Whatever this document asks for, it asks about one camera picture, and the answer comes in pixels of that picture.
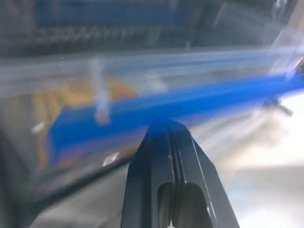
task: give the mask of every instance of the blurred background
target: blurred background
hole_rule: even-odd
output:
[[[4,192],[47,202],[33,228],[120,227],[128,161],[151,121],[170,117],[216,165],[242,228],[300,227],[303,87],[245,92],[226,106],[212,93],[292,81],[303,67],[303,10],[302,0],[2,0]],[[198,88],[213,98],[201,110],[170,109]]]

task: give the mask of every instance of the transparent plastic bin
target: transparent plastic bin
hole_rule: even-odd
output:
[[[78,118],[83,120],[93,110],[90,124],[102,131],[111,122],[111,105],[126,100],[143,97],[142,105],[147,106],[149,97],[168,91],[255,77],[293,77],[304,53],[300,32],[237,5],[214,7],[217,13],[204,21],[199,36],[183,38],[183,47],[1,61],[1,133],[20,160],[10,155],[6,159],[25,165],[36,199],[131,156],[147,127],[105,138],[88,128],[82,132],[85,139],[75,141],[72,134],[57,132],[54,137],[55,125],[77,124]],[[183,37],[181,30],[161,38]],[[134,107],[122,105],[116,112],[124,108]],[[205,114],[194,119],[200,123],[206,120]],[[54,142],[60,138],[75,143],[58,148]]]

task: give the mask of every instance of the blue plastic bar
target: blue plastic bar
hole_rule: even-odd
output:
[[[115,136],[130,130],[191,114],[217,114],[225,110],[246,110],[246,104],[279,98],[304,89],[302,75],[287,79],[285,75],[261,76],[220,84],[203,85],[188,90],[141,97],[112,104],[110,122],[99,124],[95,107],[65,110],[48,134],[52,147],[51,163],[60,160],[63,150],[75,145]]]

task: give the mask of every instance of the clear plastic container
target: clear plastic container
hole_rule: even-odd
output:
[[[36,199],[131,156],[147,127],[110,138],[93,137],[88,128],[85,141],[58,151],[51,143],[56,139],[49,140],[50,129],[66,113],[75,114],[66,122],[77,124],[87,109],[95,110],[91,124],[102,131],[111,121],[112,103],[235,79],[293,76],[304,53],[300,32],[234,4],[212,7],[216,10],[198,25],[195,36],[187,33],[185,38],[183,28],[163,32],[161,50],[1,61],[1,133],[29,170]],[[164,45],[173,38],[182,45]],[[202,120],[196,116],[197,123]]]

